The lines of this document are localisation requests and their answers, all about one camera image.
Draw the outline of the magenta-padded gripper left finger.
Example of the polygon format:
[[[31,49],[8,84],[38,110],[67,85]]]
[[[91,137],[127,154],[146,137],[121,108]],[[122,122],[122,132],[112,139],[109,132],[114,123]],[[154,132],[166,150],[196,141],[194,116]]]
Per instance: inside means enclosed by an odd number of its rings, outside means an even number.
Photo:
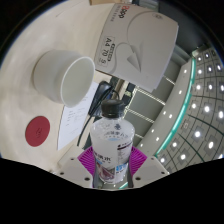
[[[59,160],[55,174],[84,188],[92,188],[95,175],[93,150],[72,146]]]

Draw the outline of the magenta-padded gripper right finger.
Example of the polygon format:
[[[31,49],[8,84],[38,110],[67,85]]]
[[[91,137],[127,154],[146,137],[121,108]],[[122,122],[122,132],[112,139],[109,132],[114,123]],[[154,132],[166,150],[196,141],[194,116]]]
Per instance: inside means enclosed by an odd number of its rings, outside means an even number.
[[[135,147],[132,148],[127,171],[129,188],[143,187],[168,174],[169,172],[156,157],[147,157],[139,149]]]

